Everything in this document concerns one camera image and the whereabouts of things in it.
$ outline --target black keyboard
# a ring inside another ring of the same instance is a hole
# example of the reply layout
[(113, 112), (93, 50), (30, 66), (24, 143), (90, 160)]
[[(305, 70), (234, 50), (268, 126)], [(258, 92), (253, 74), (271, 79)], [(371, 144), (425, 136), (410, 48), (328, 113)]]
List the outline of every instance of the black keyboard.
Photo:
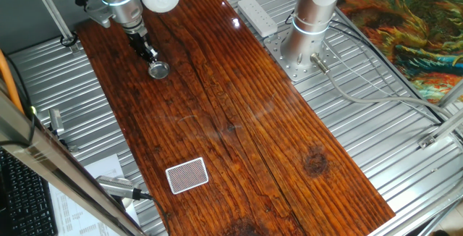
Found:
[(0, 235), (56, 235), (56, 222), (48, 183), (33, 170), (0, 148), (4, 209)]

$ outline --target white cable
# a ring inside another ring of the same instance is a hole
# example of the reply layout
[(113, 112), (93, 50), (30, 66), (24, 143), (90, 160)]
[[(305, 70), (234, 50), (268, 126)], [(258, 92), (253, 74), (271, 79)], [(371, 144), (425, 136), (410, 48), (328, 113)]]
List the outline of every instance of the white cable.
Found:
[[(381, 78), (383, 79), (384, 83), (397, 95), (399, 96), (399, 94), (389, 85), (389, 83), (386, 81), (386, 79), (381, 75), (381, 73), (378, 71), (378, 69), (376, 68), (376, 66), (374, 65), (374, 63), (371, 61), (370, 57), (367, 55), (367, 53), (362, 49), (363, 53), (365, 54), (365, 56), (367, 57), (368, 61), (370, 61), (371, 65), (373, 66), (373, 68), (376, 69), (376, 72), (381, 76)], [(353, 72), (354, 74), (356, 74), (357, 76), (361, 77), (364, 81), (366, 81), (368, 84), (372, 85), (375, 89), (379, 90), (380, 92), (382, 93), (385, 93), (387, 96), (393, 96), (393, 94), (389, 94), (387, 92), (385, 92), (384, 90), (378, 88), (374, 83), (370, 82), (369, 80), (367, 80), (365, 77), (363, 77), (361, 74), (357, 73), (356, 71), (354, 71), (351, 67), (347, 66), (347, 64), (344, 62), (343, 59), (339, 59), (339, 61), (344, 65), (346, 66), (347, 69), (349, 69), (351, 72)], [(421, 114), (425, 115), (428, 119), (430, 120), (433, 120), (435, 121), (435, 118), (426, 114), (425, 112), (421, 111), (420, 109), (408, 104), (407, 102), (405, 101), (400, 101), (402, 104), (404, 105), (407, 105), (408, 107), (412, 108), (412, 109), (416, 109), (417, 111), (419, 111)]]
[(340, 94), (345, 97), (345, 99), (348, 99), (350, 101), (353, 101), (353, 102), (357, 102), (357, 103), (381, 103), (381, 102), (387, 102), (387, 101), (410, 101), (410, 102), (413, 102), (413, 103), (416, 103), (416, 104), (421, 104), (421, 105), (424, 105), (424, 106), (429, 106), (430, 108), (434, 109), (436, 112), (439, 112), (441, 113), (442, 115), (450, 118), (451, 115), (448, 114), (446, 111), (444, 111), (443, 109), (441, 109), (440, 107), (432, 104), (432, 103), (429, 103), (427, 101), (424, 101), (422, 99), (418, 99), (418, 98), (410, 98), (410, 97), (401, 97), (401, 96), (392, 96), (392, 97), (388, 97), (388, 98), (374, 98), (374, 99), (363, 99), (363, 98), (354, 98), (352, 96), (350, 96), (349, 94), (345, 93), (340, 87), (339, 85), (336, 83), (336, 81), (333, 79), (333, 76), (331, 76), (331, 73), (328, 72), (326, 74), (326, 76), (328, 77), (328, 79), (331, 81), (331, 83), (333, 84), (333, 86), (335, 87), (335, 89), (337, 89)]

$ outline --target colorful painting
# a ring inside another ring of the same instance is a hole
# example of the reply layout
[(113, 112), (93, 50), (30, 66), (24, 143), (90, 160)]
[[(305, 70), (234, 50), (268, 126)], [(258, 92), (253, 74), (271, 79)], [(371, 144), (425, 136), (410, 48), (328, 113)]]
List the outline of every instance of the colorful painting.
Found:
[(339, 0), (338, 6), (430, 102), (463, 78), (463, 0)]

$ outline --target wooden board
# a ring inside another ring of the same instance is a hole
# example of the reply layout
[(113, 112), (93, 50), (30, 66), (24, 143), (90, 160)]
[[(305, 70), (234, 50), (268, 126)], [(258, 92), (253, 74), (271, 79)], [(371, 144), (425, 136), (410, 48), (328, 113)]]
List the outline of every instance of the wooden board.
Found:
[[(164, 80), (118, 25), (77, 32), (174, 235), (366, 235), (394, 216), (226, 0), (144, 18)], [(197, 157), (209, 183), (172, 194), (165, 170)]]

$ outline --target power strip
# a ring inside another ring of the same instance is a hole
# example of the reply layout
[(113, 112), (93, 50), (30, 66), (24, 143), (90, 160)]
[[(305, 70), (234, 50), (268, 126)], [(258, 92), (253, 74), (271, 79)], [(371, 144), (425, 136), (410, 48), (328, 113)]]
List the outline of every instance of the power strip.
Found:
[(278, 26), (256, 0), (238, 1), (238, 9), (262, 37), (276, 33)]

